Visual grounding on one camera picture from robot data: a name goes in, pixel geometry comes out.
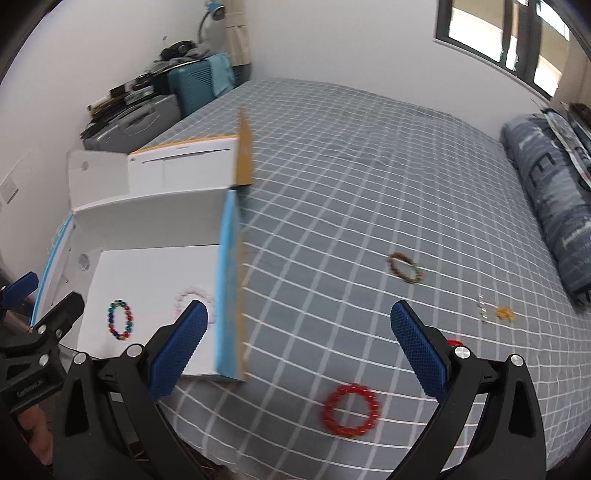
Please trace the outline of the left hand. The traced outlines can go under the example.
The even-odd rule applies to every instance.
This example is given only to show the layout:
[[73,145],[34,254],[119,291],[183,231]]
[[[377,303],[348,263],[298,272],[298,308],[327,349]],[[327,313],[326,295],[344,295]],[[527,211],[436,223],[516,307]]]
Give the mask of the left hand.
[[35,405],[18,416],[19,425],[29,435],[28,445],[45,466],[53,461],[53,435],[48,429],[44,411],[39,405]]

